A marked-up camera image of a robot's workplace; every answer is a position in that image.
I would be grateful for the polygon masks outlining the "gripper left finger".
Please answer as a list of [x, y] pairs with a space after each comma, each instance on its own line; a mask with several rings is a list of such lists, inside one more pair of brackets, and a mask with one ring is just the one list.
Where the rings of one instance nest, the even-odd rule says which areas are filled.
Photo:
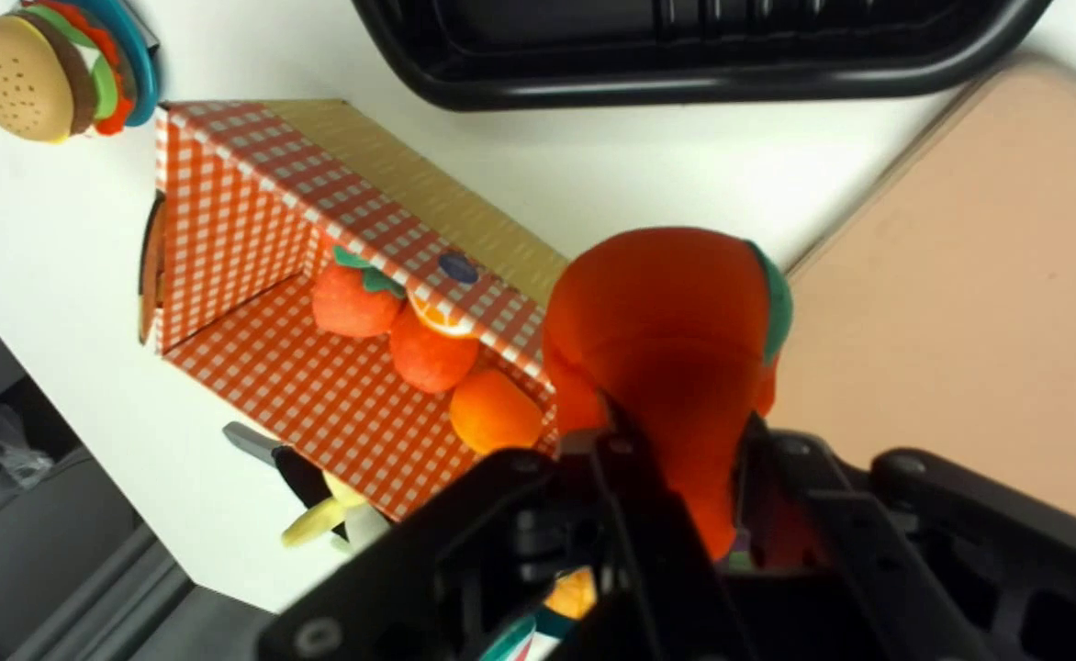
[[558, 460], [505, 449], [261, 632], [257, 661], [479, 661], [587, 567], [596, 605], [549, 661], [746, 661], [746, 634], [651, 424], [615, 403]]

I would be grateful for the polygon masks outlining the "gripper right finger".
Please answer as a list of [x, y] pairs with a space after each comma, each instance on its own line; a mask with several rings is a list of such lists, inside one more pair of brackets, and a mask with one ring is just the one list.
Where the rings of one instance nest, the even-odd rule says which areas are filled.
[[1076, 661], [1076, 516], [921, 449], [856, 468], [759, 414], [733, 486], [753, 661]]

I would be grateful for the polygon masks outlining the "orange plush toy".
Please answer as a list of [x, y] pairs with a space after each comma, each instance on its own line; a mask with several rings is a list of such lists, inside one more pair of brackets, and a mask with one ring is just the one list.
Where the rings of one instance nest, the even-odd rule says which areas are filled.
[[792, 319], [785, 276], [752, 241], [685, 227], [615, 235], [568, 265], [546, 309], [556, 428], [599, 430], [613, 403], [722, 559], [741, 432], [771, 410]]

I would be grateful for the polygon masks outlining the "orange plush fruit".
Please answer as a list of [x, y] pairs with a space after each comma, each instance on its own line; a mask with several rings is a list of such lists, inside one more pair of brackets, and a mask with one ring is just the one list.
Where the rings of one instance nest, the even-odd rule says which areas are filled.
[[544, 431], [538, 403], [496, 369], [473, 372], [454, 386], [449, 418], [454, 434], [478, 455], [533, 448]]

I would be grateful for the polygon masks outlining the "plush penguin toy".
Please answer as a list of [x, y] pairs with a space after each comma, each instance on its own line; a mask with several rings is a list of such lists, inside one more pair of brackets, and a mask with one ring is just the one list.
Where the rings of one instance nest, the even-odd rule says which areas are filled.
[[286, 548], [330, 540], [332, 548], [354, 555], [392, 528], [387, 515], [379, 511], [353, 488], [329, 470], [321, 470], [289, 444], [281, 444], [247, 424], [229, 422], [222, 428], [229, 444], [260, 460], [277, 473], [306, 510], [281, 534]]

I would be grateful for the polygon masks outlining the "red plush strawberry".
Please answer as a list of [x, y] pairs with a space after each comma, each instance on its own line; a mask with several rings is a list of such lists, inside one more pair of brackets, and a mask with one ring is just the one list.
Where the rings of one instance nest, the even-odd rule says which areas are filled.
[[407, 307], [388, 330], [388, 351], [395, 371], [420, 392], [447, 392], [475, 368], [480, 342], [431, 330]]
[[311, 289], [316, 325], [355, 339], [386, 334], [402, 313], [407, 290], [340, 244], [330, 247], [330, 258]]

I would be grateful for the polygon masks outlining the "orange slice toy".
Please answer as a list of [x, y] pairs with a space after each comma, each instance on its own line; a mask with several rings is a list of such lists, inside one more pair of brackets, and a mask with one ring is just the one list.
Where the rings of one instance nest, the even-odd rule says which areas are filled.
[[425, 297], [408, 293], [407, 300], [421, 326], [451, 339], [478, 339], [475, 322], [449, 304], [433, 305]]

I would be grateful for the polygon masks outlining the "orange checkered cardboard box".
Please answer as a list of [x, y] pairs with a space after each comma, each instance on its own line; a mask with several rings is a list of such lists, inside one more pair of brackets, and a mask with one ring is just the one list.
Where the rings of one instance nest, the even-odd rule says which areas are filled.
[[566, 261], [341, 100], [156, 117], [140, 338], [392, 519], [504, 444], [555, 454]]

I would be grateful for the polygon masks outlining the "plush burger toy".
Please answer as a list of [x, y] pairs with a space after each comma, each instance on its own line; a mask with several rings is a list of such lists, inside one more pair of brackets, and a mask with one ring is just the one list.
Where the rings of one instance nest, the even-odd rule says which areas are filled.
[[157, 50], [130, 0], [15, 0], [0, 14], [0, 129], [61, 143], [147, 124]]

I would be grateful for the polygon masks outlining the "beige cutting board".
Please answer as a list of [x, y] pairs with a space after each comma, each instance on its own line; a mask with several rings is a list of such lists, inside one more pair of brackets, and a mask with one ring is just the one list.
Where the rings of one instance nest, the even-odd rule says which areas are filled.
[[961, 94], [790, 284], [774, 426], [1076, 514], [1076, 73], [1027, 60]]

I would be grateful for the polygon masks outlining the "black plastic tray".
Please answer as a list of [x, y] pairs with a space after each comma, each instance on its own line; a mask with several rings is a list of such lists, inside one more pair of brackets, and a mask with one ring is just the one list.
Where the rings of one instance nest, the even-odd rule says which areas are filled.
[[351, 0], [458, 112], [894, 99], [1016, 50], [1053, 0]]

